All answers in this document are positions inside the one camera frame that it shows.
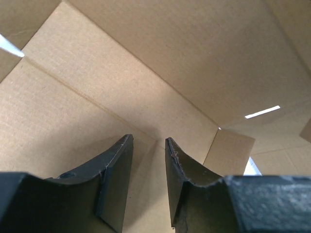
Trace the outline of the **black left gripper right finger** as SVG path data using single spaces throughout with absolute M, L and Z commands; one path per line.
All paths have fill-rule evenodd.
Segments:
M 309 176 L 222 177 L 165 141 L 171 225 L 177 233 L 308 233 Z

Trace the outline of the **cardboard box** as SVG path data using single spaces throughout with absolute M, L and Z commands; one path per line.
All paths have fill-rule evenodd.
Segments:
M 57 177 L 125 134 L 123 230 L 170 233 L 165 139 L 219 175 L 311 173 L 308 0 L 3 0 L 0 169 Z

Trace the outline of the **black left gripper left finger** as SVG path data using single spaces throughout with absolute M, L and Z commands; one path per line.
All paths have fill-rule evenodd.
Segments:
M 26 172 L 0 174 L 3 233 L 120 233 L 134 139 L 112 147 L 57 178 Z

